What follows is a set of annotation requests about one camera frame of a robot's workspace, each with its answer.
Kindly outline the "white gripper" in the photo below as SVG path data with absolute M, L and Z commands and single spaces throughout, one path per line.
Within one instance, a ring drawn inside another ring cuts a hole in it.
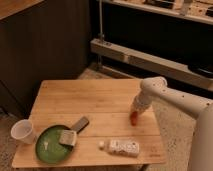
M 140 92 L 135 96 L 131 110 L 138 114 L 144 113 L 151 105 L 152 99 L 147 93 Z

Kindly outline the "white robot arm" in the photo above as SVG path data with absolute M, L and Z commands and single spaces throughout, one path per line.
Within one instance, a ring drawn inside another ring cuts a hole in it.
M 169 88 L 164 77 L 145 78 L 135 96 L 130 122 L 137 124 L 155 98 L 160 98 L 196 120 L 187 171 L 213 171 L 213 99 Z

